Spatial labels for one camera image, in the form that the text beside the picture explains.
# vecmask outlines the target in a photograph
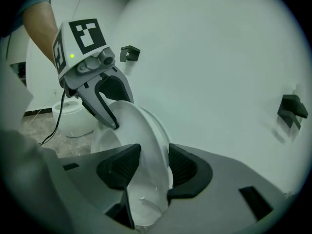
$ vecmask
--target white wall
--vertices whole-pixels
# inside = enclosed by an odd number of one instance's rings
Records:
[[[278,121],[283,94],[301,85],[312,112],[311,50],[280,0],[130,0],[113,34],[136,105],[175,143],[241,160],[296,193],[311,162],[312,117],[291,133]]]
[[[64,20],[97,17],[110,34],[127,0],[51,0],[59,27]],[[61,99],[62,88],[53,64],[30,40],[26,62],[27,88],[34,95],[28,111],[52,107]]]
[[[24,26],[11,34],[7,63],[9,65],[26,61],[29,36]]]

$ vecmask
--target white plastic bowl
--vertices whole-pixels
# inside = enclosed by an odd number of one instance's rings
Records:
[[[126,101],[116,101],[109,107],[119,128],[113,130],[98,122],[91,152],[141,145],[140,165],[127,188],[129,205],[136,225],[153,225],[168,208],[167,191],[173,183],[168,161],[171,138],[159,119],[145,109]]]

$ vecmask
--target person's arm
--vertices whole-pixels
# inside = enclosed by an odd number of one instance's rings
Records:
[[[22,19],[30,38],[54,64],[52,44],[58,27],[51,4],[43,1],[28,7],[24,10]]]

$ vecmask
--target sleeve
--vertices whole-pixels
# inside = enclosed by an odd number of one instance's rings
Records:
[[[20,7],[18,13],[15,16],[13,26],[11,29],[11,33],[23,25],[23,20],[22,20],[23,11],[30,6],[39,2],[43,2],[43,1],[48,1],[49,3],[51,3],[51,0],[26,0],[24,4]]]

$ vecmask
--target black wall hook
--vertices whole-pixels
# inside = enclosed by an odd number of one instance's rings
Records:
[[[308,111],[300,102],[300,98],[297,95],[283,95],[277,114],[285,121],[289,128],[295,123],[298,129],[301,126],[296,116],[305,119],[308,117]]]
[[[126,62],[127,60],[137,61],[140,52],[141,51],[139,49],[131,45],[122,47],[120,52],[120,61],[121,62]]]

